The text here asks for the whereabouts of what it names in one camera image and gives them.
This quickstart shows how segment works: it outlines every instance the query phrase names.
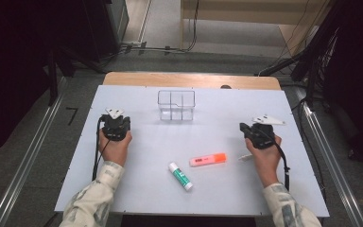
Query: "person's right hand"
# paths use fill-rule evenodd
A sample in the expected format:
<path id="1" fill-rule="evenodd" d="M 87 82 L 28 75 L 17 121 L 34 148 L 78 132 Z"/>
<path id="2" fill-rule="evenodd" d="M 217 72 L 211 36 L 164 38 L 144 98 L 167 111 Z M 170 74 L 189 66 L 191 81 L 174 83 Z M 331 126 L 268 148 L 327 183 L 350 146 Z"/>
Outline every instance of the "person's right hand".
<path id="1" fill-rule="evenodd" d="M 282 143 L 282 138 L 275 135 L 275 141 L 278 145 Z M 255 168 L 261 179 L 262 185 L 267 187 L 273 183 L 278 183 L 276 168 L 278 167 L 281 155 L 279 150 L 273 145 L 270 148 L 258 149 L 252 144 L 249 138 L 246 138 L 247 149 L 254 156 Z"/>
<path id="2" fill-rule="evenodd" d="M 128 147 L 131 139 L 131 132 L 128 131 L 126 137 L 122 141 L 110 141 L 105 137 L 104 132 L 100 130 L 99 151 L 102 153 L 104 160 L 124 166 L 128 157 Z"/>

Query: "metal rail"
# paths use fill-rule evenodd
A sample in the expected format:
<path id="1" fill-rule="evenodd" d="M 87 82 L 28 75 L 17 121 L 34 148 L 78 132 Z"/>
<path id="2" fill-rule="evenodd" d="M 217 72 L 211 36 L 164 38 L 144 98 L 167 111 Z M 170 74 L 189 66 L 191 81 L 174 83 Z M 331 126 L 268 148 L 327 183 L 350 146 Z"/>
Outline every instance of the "metal rail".
<path id="1" fill-rule="evenodd" d="M 296 90 L 299 99 L 305 98 L 305 93 L 300 89 Z M 332 179 L 335 182 L 337 192 L 340 195 L 347 214 L 352 222 L 353 226 L 363 226 L 363 214 L 355 199 L 354 193 L 350 188 L 344 174 L 340 168 L 340 165 L 335 158 L 334 152 L 329 146 L 328 140 L 320 127 L 320 122 L 317 119 L 317 115 L 304 104 L 305 116 L 311 127 L 312 132 L 315 135 L 317 143 L 320 147 L 320 152 L 325 160 L 326 165 L 331 173 Z"/>
<path id="2" fill-rule="evenodd" d="M 11 180 L 7 190 L 4 193 L 4 196 L 0 202 L 0 226 L 5 226 L 11 209 L 13 208 L 14 203 L 19 197 L 28 173 L 32 168 L 32 165 L 34 164 L 34 161 L 40 151 L 43 140 L 46 137 L 47 132 L 49 131 L 49 128 L 58 111 L 59 106 L 61 105 L 64 91 L 67 88 L 67 83 L 68 82 L 66 78 L 61 79 L 59 96 L 54 104 L 51 107 L 48 107 L 48 109 L 46 110 L 43 121 L 41 122 L 40 127 L 37 129 L 37 132 L 35 133 L 34 138 L 31 141 L 30 146 L 28 147 L 22 163 L 17 168 L 13 179 Z"/>

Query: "sleeve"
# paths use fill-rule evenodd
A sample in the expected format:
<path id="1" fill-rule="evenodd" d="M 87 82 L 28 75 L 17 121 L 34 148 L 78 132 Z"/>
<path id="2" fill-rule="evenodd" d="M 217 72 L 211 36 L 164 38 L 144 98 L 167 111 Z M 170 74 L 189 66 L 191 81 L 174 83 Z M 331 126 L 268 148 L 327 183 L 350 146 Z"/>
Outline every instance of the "sleeve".
<path id="1" fill-rule="evenodd" d="M 276 226 L 320 226 L 314 213 L 297 204 L 281 183 L 271 184 L 263 193 Z"/>
<path id="2" fill-rule="evenodd" d="M 106 161 L 95 181 L 78 192 L 66 205 L 63 226 L 105 226 L 113 202 L 113 194 L 124 168 Z"/>

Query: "black cable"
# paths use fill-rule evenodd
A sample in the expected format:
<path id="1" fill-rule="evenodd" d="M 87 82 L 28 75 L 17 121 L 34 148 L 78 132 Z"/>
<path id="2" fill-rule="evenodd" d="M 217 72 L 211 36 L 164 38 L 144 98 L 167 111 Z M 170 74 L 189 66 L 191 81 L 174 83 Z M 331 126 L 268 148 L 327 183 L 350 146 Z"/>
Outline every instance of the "black cable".
<path id="1" fill-rule="evenodd" d="M 185 49 L 185 51 L 190 51 L 194 48 L 194 46 L 196 45 L 196 41 L 197 41 L 197 18 L 199 16 L 199 0 L 197 0 L 197 4 L 196 4 L 196 12 L 194 14 L 194 21 L 193 21 L 193 41 L 190 43 L 190 46 Z"/>
<path id="2" fill-rule="evenodd" d="M 96 126 L 96 143 L 95 143 L 95 160 L 94 160 L 94 167 L 93 167 L 93 180 L 95 180 L 96 178 L 96 173 L 98 170 L 98 153 L 99 153 L 99 130 L 100 130 L 100 125 L 101 122 L 104 121 L 105 116 L 102 115 L 101 117 L 99 117 L 98 119 L 98 124 Z"/>
<path id="3" fill-rule="evenodd" d="M 290 170 L 289 167 L 287 167 L 287 160 L 285 158 L 285 153 L 283 152 L 282 148 L 278 145 L 278 143 L 276 143 L 275 139 L 270 137 L 269 135 L 267 135 L 266 133 L 264 133 L 263 131 L 256 129 L 255 127 L 251 128 L 252 130 L 256 130 L 258 132 L 260 132 L 261 134 L 263 134 L 267 139 L 269 139 L 273 145 L 276 146 L 276 148 L 278 149 L 279 153 L 281 154 L 281 157 L 283 159 L 283 163 L 284 163 L 284 170 L 285 170 L 285 189 L 289 189 L 289 185 L 290 185 L 290 177 L 288 174 L 288 170 Z"/>
<path id="4" fill-rule="evenodd" d="M 176 52 L 181 52 L 181 53 L 185 53 L 186 51 L 179 49 L 179 48 L 159 48 L 159 47 L 140 47 L 140 46 L 132 46 L 129 50 L 159 50 L 159 51 L 163 51 L 163 52 L 169 52 L 169 53 L 176 53 Z"/>
<path id="5" fill-rule="evenodd" d="M 296 106 L 294 106 L 293 108 L 291 108 L 291 111 L 294 111 L 297 107 L 299 107 L 303 102 L 305 101 L 305 98 L 303 98 L 302 100 L 299 101 L 299 104 L 297 104 Z"/>
<path id="6" fill-rule="evenodd" d="M 106 146 L 109 145 L 109 142 L 111 142 L 111 139 L 113 138 L 113 135 L 111 136 L 111 138 L 108 140 L 108 142 L 106 143 L 106 145 L 104 146 L 104 149 L 101 150 L 101 154 L 99 155 L 99 158 L 98 158 L 98 164 L 99 164 L 99 161 L 101 161 L 101 157 L 102 157 L 102 154 L 104 153 L 104 150 L 106 148 Z"/>
<path id="7" fill-rule="evenodd" d="M 282 50 L 282 53 L 280 54 L 280 56 L 279 56 L 279 58 L 277 58 L 276 60 L 275 60 L 275 62 L 273 63 L 273 64 L 271 64 L 268 68 L 266 68 L 266 69 L 269 69 L 270 67 L 272 67 L 272 66 L 274 66 L 275 64 L 276 64 L 276 62 L 278 62 L 278 60 L 285 54 L 284 52 L 285 52 L 285 49 L 287 48 L 287 44 L 288 44 L 288 42 L 290 42 L 290 40 L 293 38 L 293 35 L 294 35 L 294 31 L 296 31 L 296 28 L 299 26 L 299 24 L 300 24 L 300 22 L 302 21 L 302 19 L 303 19 L 303 17 L 304 17 L 304 15 L 305 15 L 305 13 L 306 13 L 306 11 L 307 11 L 307 7 L 308 7 L 308 3 L 309 3 L 309 0 L 307 0 L 307 2 L 306 2 L 306 4 L 305 4 L 305 9 L 304 9 L 304 13 L 302 14 L 302 17 L 300 18 L 300 20 L 299 20 L 299 22 L 296 24 L 296 26 L 294 27 L 294 29 L 293 29 L 293 31 L 291 32 L 291 36 L 290 36 L 290 38 L 285 42 L 285 47 L 283 48 L 283 50 Z M 258 73 L 258 77 L 261 75 L 261 73 L 264 71 L 264 70 L 266 70 L 266 69 L 263 69 L 263 70 L 261 70 L 259 73 Z"/>
<path id="8" fill-rule="evenodd" d="M 315 85 L 323 91 L 323 85 L 324 85 L 324 75 L 325 75 L 325 69 L 329 63 L 329 60 L 332 57 L 332 54 L 334 52 L 334 47 L 337 41 L 337 32 L 339 28 L 335 30 L 335 33 L 332 35 L 332 37 L 329 38 L 327 45 L 325 47 L 322 47 L 319 50 L 319 54 L 316 58 L 314 58 L 315 67 L 317 67 L 314 70 L 314 73 L 316 73 L 316 81 Z"/>
<path id="9" fill-rule="evenodd" d="M 284 72 L 282 72 L 283 69 L 279 70 L 278 72 L 281 73 L 282 75 L 285 75 Z"/>

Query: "orange highlighter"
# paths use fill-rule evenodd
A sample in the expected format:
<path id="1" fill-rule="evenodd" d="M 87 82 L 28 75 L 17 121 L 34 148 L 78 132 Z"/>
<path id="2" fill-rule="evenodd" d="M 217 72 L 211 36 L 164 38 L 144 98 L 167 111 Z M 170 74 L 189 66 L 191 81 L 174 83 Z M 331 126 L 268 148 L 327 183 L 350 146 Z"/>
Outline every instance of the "orange highlighter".
<path id="1" fill-rule="evenodd" d="M 211 155 L 206 155 L 202 157 L 192 158 L 190 159 L 190 166 L 205 166 L 209 164 L 218 164 L 226 162 L 226 154 L 225 153 L 216 153 Z"/>

